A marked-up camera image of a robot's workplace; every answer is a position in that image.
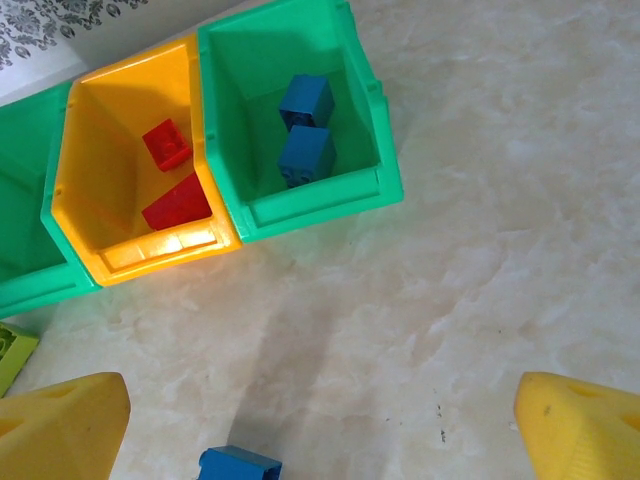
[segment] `white floor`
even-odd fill
[[[352,6],[404,203],[17,319],[48,328],[13,393],[124,375],[112,478],[229,442],[284,480],[530,479],[523,372],[640,391],[640,5]]]

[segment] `toy block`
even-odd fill
[[[200,456],[198,480],[278,480],[282,463],[238,447],[210,448]]]
[[[280,115],[289,131],[294,125],[326,127],[334,106],[327,77],[296,75],[280,103]]]
[[[98,373],[3,398],[0,477],[107,480],[130,410],[118,373]]]
[[[294,125],[278,168],[289,188],[329,177],[336,159],[331,133],[326,128]]]
[[[211,207],[195,173],[142,211],[149,227],[164,230],[211,216]]]
[[[176,168],[193,155],[178,127],[167,119],[142,136],[153,161],[163,172]]]
[[[38,345],[38,337],[0,323],[0,396],[4,396]]]
[[[640,478],[640,395],[525,373],[514,409],[540,480]]]

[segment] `lego brick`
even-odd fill
[[[282,463],[232,445],[210,448],[200,456],[198,480],[278,480]]]
[[[192,173],[142,211],[149,227],[164,230],[211,216],[198,176]]]
[[[296,75],[280,103],[280,115],[289,131],[294,125],[326,127],[334,106],[327,77]]]
[[[331,132],[326,128],[294,125],[278,168],[289,188],[329,177],[336,159]]]
[[[38,345],[38,337],[0,323],[0,396],[4,396]]]
[[[142,139],[153,161],[163,172],[176,168],[193,155],[191,147],[170,118],[145,133]]]

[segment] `storage bin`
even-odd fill
[[[403,198],[387,99],[344,0],[280,0],[198,30],[206,153],[243,242]],[[287,189],[278,107],[294,75],[335,98],[329,178]]]
[[[100,288],[53,221],[44,194],[70,86],[0,108],[0,318]]]
[[[241,246],[204,155],[199,71],[194,34],[71,89],[52,211],[101,285]],[[167,119],[193,159],[162,172],[142,136]],[[194,171],[212,215],[153,231],[142,210]]]

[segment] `green storage bin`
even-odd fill
[[[50,213],[70,88],[0,108],[0,318],[100,288]]]
[[[403,198],[389,109],[345,0],[279,0],[198,30],[207,160],[243,242]],[[278,106],[294,75],[325,75],[331,177],[287,189]]]

